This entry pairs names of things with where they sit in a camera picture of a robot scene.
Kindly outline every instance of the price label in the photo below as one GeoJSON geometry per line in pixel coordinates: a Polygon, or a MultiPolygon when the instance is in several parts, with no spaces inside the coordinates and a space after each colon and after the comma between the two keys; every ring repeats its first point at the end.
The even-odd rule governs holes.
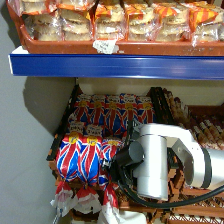
{"type": "Polygon", "coordinates": [[[114,51],[116,40],[95,40],[93,47],[97,49],[99,53],[112,54],[114,51]]]}

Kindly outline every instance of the plastic wrap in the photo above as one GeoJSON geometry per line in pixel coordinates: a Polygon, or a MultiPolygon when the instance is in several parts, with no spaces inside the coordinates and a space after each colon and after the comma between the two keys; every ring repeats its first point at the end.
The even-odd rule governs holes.
{"type": "Polygon", "coordinates": [[[78,95],[75,105],[74,105],[74,112],[73,116],[75,117],[76,121],[81,122],[88,122],[89,119],[89,104],[90,104],[91,96],[86,94],[78,95]]]}
{"type": "Polygon", "coordinates": [[[95,4],[94,0],[58,0],[58,8],[87,11],[95,4]]]}
{"type": "Polygon", "coordinates": [[[56,10],[56,0],[8,0],[18,16],[22,14],[38,15],[56,10]]]}
{"type": "Polygon", "coordinates": [[[34,40],[61,41],[61,21],[58,12],[31,15],[25,19],[26,29],[34,40]]]}
{"type": "Polygon", "coordinates": [[[56,158],[62,181],[57,187],[55,199],[51,201],[51,205],[57,208],[58,216],[65,216],[75,205],[72,199],[73,191],[68,183],[78,177],[79,155],[83,139],[84,126],[80,128],[80,123],[77,127],[73,121],[69,123],[70,132],[64,136],[56,158]]]}
{"type": "Polygon", "coordinates": [[[192,31],[192,45],[219,40],[224,10],[205,1],[183,4],[190,10],[189,22],[192,31]]]}
{"type": "Polygon", "coordinates": [[[119,0],[100,0],[95,13],[95,39],[125,38],[125,16],[119,0]]]}
{"type": "Polygon", "coordinates": [[[105,101],[105,134],[120,136],[121,134],[121,103],[119,96],[107,95],[105,101]]]}
{"type": "Polygon", "coordinates": [[[89,123],[104,125],[105,95],[93,95],[89,105],[89,123]]]}
{"type": "Polygon", "coordinates": [[[111,182],[111,176],[103,171],[101,165],[103,160],[110,162],[114,155],[122,147],[122,142],[118,138],[108,137],[103,139],[100,151],[100,167],[99,167],[99,186],[104,191],[104,201],[102,211],[99,214],[99,220],[105,224],[117,224],[123,221],[119,215],[118,200],[115,190],[118,188],[116,184],[111,182]]]}
{"type": "Polygon", "coordinates": [[[156,20],[153,8],[143,0],[125,0],[125,16],[127,21],[127,40],[148,41],[154,39],[156,20]]]}
{"type": "Polygon", "coordinates": [[[122,116],[121,128],[122,132],[125,132],[127,130],[129,120],[133,119],[138,120],[136,95],[122,93],[120,94],[120,102],[121,102],[121,116],[122,116]]]}
{"type": "Polygon", "coordinates": [[[92,14],[88,11],[61,9],[62,30],[65,41],[89,41],[92,39],[92,14]]]}
{"type": "Polygon", "coordinates": [[[155,123],[156,114],[150,97],[138,96],[136,98],[138,108],[138,121],[143,124],[155,123]]]}
{"type": "Polygon", "coordinates": [[[190,38],[187,7],[178,3],[153,3],[152,7],[160,24],[156,41],[182,41],[190,38]]]}
{"type": "Polygon", "coordinates": [[[101,204],[99,196],[91,188],[98,182],[99,156],[102,143],[102,127],[88,125],[86,134],[83,136],[78,163],[78,177],[83,187],[74,197],[73,208],[84,214],[99,212],[101,204]]]}

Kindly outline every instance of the orange tray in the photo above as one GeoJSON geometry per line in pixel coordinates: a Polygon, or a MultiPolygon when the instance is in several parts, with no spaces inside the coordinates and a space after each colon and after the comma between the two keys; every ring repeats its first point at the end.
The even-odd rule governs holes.
{"type": "MultiPolygon", "coordinates": [[[[15,23],[22,46],[32,54],[97,54],[93,41],[38,41],[33,40],[24,26],[23,19],[9,6],[9,14],[15,23]]],[[[224,42],[200,43],[193,47],[190,42],[127,42],[118,41],[116,54],[174,55],[174,56],[224,56],[224,42]]]]}

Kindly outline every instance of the shelf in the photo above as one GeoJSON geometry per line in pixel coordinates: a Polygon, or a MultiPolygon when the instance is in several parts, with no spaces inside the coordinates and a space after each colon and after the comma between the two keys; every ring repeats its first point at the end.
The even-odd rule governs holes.
{"type": "Polygon", "coordinates": [[[224,56],[144,56],[104,54],[9,55],[15,76],[224,80],[224,56]]]}

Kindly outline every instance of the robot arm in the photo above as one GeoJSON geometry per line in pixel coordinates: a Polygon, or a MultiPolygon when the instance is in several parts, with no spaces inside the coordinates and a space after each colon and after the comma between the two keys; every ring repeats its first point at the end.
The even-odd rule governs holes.
{"type": "Polygon", "coordinates": [[[139,131],[138,138],[130,143],[126,150],[133,155],[136,155],[138,151],[141,154],[138,160],[133,161],[138,165],[133,169],[133,177],[137,178],[137,194],[130,190],[128,186],[127,176],[124,174],[126,167],[124,162],[119,162],[122,158],[119,153],[115,156],[111,166],[112,169],[117,167],[116,169],[120,174],[117,178],[120,179],[118,184],[134,201],[154,208],[170,208],[196,203],[224,190],[224,186],[222,186],[224,185],[224,174],[222,174],[224,169],[223,151],[202,149],[188,130],[177,126],[147,124],[134,129],[139,131]],[[159,205],[140,199],[137,195],[158,200],[168,199],[167,147],[172,148],[182,162],[185,180],[188,185],[210,190],[218,189],[185,202],[162,203],[159,205]]]}

